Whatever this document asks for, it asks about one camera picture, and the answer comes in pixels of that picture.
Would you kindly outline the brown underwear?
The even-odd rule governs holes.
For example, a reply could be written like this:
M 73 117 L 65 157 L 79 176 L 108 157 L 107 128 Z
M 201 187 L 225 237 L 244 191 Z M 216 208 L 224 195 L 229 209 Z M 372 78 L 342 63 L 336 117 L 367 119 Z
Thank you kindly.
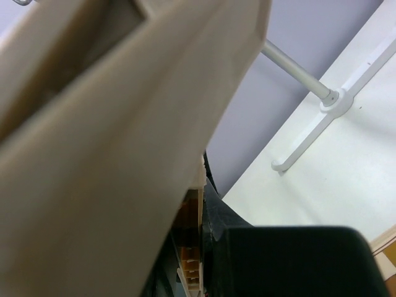
M 193 287 L 205 289 L 203 280 L 205 271 L 204 247 L 202 245 L 204 197 L 198 199 L 192 191 L 187 192 L 174 221 L 172 234 L 179 249 L 179 258 L 186 281 Z

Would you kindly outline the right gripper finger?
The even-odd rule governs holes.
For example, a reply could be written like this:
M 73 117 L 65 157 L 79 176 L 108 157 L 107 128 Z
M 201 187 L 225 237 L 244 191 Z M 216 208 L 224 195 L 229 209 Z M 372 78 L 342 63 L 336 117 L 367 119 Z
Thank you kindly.
M 211 173 L 204 197 L 207 296 L 385 296 L 387 287 L 367 241 L 346 226 L 271 219 L 285 197 L 249 186 L 240 199 L 264 216 L 249 222 L 219 196 Z

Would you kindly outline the wooden clip hanger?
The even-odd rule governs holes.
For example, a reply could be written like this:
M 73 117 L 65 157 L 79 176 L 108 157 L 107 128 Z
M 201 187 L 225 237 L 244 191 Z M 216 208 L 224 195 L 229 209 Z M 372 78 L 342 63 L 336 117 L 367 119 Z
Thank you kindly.
M 40 1 L 1 44 L 1 295 L 139 296 L 270 1 Z

